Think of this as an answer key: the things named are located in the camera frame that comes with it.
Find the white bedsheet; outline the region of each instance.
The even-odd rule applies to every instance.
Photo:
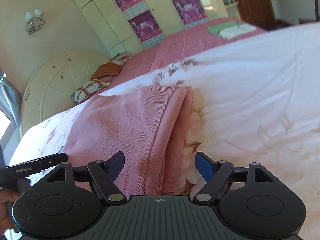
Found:
[[[197,151],[235,166],[259,162],[304,201],[307,219],[300,236],[319,239],[319,37],[320,24],[258,35],[145,74],[103,95],[124,94],[155,82],[192,86],[181,188],[188,179],[188,185],[196,184],[194,194],[204,183],[193,163]],[[31,128],[10,164],[56,153],[84,105]]]

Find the silver screw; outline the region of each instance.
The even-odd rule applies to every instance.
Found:
[[[202,193],[197,195],[196,198],[199,201],[205,202],[205,201],[209,201],[212,197],[209,194]]]
[[[118,202],[118,201],[123,200],[123,199],[124,199],[124,196],[123,196],[122,194],[116,193],[116,194],[111,194],[111,195],[108,197],[108,199],[109,199],[110,201]]]

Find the gray ribbed plate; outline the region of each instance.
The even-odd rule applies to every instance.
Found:
[[[70,240],[245,240],[225,227],[211,207],[187,196],[133,196],[129,203],[107,208],[87,231]],[[286,240],[297,240],[291,236]]]

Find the human hand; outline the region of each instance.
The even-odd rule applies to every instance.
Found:
[[[10,189],[0,190],[0,236],[4,234],[7,229],[12,229],[12,222],[7,213],[6,202],[15,202],[19,198],[19,194]]]

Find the shelf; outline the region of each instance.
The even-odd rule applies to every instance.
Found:
[[[239,2],[234,2],[234,3],[232,3],[232,4],[226,5],[225,7],[226,7],[226,9],[233,8],[233,7],[237,6],[238,3],[239,3]]]

